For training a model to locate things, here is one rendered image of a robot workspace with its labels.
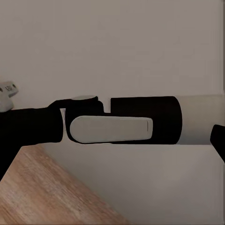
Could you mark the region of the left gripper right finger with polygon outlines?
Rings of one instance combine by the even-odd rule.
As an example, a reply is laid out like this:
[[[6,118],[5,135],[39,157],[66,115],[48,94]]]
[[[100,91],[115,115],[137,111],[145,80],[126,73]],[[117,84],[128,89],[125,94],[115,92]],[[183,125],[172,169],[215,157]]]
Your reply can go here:
[[[225,162],[225,127],[217,124],[214,125],[210,141]]]

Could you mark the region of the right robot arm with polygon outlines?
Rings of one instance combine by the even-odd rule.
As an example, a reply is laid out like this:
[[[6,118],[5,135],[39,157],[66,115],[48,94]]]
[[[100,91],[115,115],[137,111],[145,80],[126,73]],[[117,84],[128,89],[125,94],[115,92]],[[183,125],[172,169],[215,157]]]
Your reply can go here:
[[[0,82],[0,130],[21,125],[23,146],[61,142],[61,108],[67,135],[79,144],[210,145],[214,125],[225,127],[225,94],[111,98],[111,113],[104,113],[95,95],[11,110],[18,91],[14,82]]]

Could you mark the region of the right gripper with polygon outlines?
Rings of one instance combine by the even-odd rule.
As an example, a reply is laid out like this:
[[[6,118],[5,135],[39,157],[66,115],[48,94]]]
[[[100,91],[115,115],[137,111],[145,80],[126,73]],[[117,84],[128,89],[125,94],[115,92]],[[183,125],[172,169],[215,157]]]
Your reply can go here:
[[[33,108],[28,109],[17,109],[9,110],[8,112],[0,112],[0,130],[12,127],[15,125],[21,125],[23,135],[24,135],[24,144],[23,146],[30,146],[36,143],[33,143],[32,136],[29,135],[28,131],[28,114],[33,110]]]

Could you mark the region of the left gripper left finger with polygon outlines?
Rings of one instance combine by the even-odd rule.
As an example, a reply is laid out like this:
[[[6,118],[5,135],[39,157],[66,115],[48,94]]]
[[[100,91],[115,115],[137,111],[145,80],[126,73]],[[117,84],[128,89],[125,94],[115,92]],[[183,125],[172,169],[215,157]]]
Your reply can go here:
[[[0,181],[24,144],[21,125],[0,130]]]

